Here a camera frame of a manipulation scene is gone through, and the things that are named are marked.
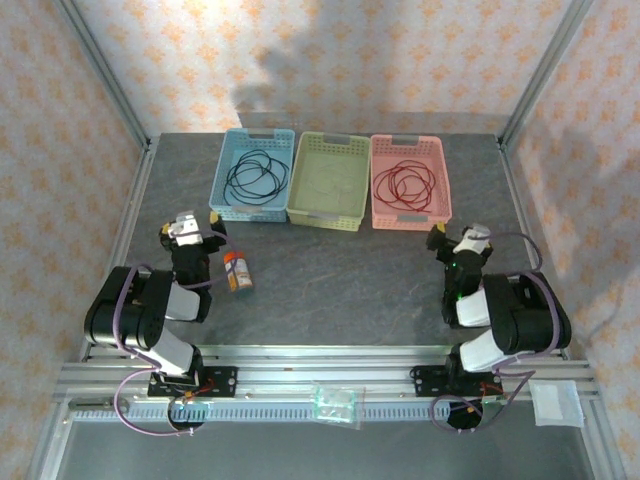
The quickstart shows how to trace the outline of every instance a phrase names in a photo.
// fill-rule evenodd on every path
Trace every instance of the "black cable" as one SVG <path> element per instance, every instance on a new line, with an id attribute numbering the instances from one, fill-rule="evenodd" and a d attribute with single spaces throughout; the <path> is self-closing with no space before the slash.
<path id="1" fill-rule="evenodd" d="M 280 172 L 278 172 L 280 175 L 274 172 L 274 167 L 280 170 Z M 259 175 L 252 180 L 241 180 L 241 175 L 253 171 L 259 172 Z M 264 150 L 257 148 L 246 152 L 238 159 L 238 163 L 227 172 L 223 191 L 224 201 L 227 205 L 230 205 L 228 195 L 231 195 L 236 201 L 245 205 L 265 205 L 271 200 L 274 200 L 280 192 L 287 187 L 288 174 L 289 167 L 280 160 L 273 158 Z M 263 178 L 270 179 L 273 182 L 271 191 L 268 193 L 260 193 L 251 190 L 251 185 L 256 184 Z"/>

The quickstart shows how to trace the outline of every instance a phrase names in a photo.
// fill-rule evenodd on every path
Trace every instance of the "green basket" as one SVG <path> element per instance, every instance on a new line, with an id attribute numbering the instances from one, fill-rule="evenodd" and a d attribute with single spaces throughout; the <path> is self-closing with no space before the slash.
<path id="1" fill-rule="evenodd" d="M 304 132 L 287 204 L 291 223 L 357 232 L 369 191 L 370 144 L 367 137 Z"/>

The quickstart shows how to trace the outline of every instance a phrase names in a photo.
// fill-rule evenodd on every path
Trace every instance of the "basket handle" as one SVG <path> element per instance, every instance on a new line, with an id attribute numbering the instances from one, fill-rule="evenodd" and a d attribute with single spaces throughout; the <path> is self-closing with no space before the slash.
<path id="1" fill-rule="evenodd" d="M 427 223 L 429 221 L 429 216 L 424 215 L 398 215 L 396 217 L 398 222 L 409 222 L 409 223 Z"/>
<path id="2" fill-rule="evenodd" d="M 264 212 L 263 207 L 253 207 L 253 206 L 243 206 L 243 205 L 234 205 L 231 207 L 231 210 L 237 213 L 260 213 Z"/>
<path id="3" fill-rule="evenodd" d="M 249 138 L 274 138 L 276 131 L 273 128 L 248 128 Z"/>
<path id="4" fill-rule="evenodd" d="M 336 215 L 335 213 L 322 213 L 322 212 L 309 212 L 307 215 L 309 218 L 317 218 L 320 220 L 329 220 L 332 222 L 337 222 L 340 220 L 340 215 Z"/>
<path id="5" fill-rule="evenodd" d="M 322 141 L 336 145 L 349 145 L 351 143 L 351 137 L 344 133 L 325 133 L 322 135 Z"/>
<path id="6" fill-rule="evenodd" d="M 417 145 L 420 141 L 418 135 L 391 135 L 391 145 Z"/>

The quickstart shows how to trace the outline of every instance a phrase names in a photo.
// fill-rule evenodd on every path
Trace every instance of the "patterned wallpaper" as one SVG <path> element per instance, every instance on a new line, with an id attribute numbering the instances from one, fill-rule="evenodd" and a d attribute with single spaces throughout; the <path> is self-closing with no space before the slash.
<path id="1" fill-rule="evenodd" d="M 498 133 L 570 0 L 78 0 L 144 127 Z"/>
<path id="2" fill-rule="evenodd" d="M 640 479 L 640 4 L 594 2 L 512 155 L 629 478 Z"/>
<path id="3" fill-rule="evenodd" d="M 0 8 L 0 478 L 76 358 L 139 155 L 51 0 Z"/>

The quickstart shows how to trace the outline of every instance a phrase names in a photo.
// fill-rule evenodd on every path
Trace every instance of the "plastic basket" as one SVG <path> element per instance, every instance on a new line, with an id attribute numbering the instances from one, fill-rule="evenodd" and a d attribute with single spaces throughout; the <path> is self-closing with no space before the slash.
<path id="1" fill-rule="evenodd" d="M 367 137 L 304 132 L 293 168 L 291 223 L 358 231 L 369 189 Z"/>
<path id="2" fill-rule="evenodd" d="M 374 197 L 376 176 L 408 159 L 424 163 L 436 177 L 428 213 L 399 210 Z M 452 216 L 451 189 L 440 139 L 415 135 L 373 135 L 371 137 L 371 206 L 373 228 L 428 231 L 438 222 L 448 222 Z"/>
<path id="3" fill-rule="evenodd" d="M 293 130 L 272 128 L 232 128 L 227 130 L 222 143 L 222 150 L 213 179 L 209 206 L 220 214 L 224 220 L 239 222 L 286 222 L 287 198 L 291 185 L 291 169 L 293 166 L 293 150 L 295 133 Z M 224 198 L 224 186 L 229 170 L 238 163 L 240 157 L 251 150 L 262 149 L 271 157 L 280 160 L 289 167 L 287 186 L 278 196 L 264 205 L 247 205 L 227 195 Z M 273 188 L 269 179 L 252 185 L 251 190 L 265 193 Z"/>

